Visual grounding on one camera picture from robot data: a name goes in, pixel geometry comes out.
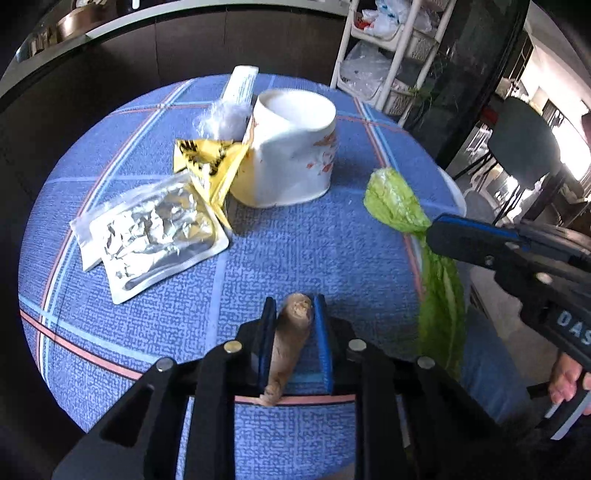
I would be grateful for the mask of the person right hand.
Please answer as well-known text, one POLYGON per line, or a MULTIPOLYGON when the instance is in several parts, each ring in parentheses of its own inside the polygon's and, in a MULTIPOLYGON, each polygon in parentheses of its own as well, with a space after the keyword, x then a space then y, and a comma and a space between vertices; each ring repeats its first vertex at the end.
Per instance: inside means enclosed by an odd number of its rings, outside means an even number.
POLYGON ((582 366, 566 353, 560 353, 552 367, 549 380, 549 397, 553 405, 571 401, 577 393, 577 382, 583 372, 582 366))

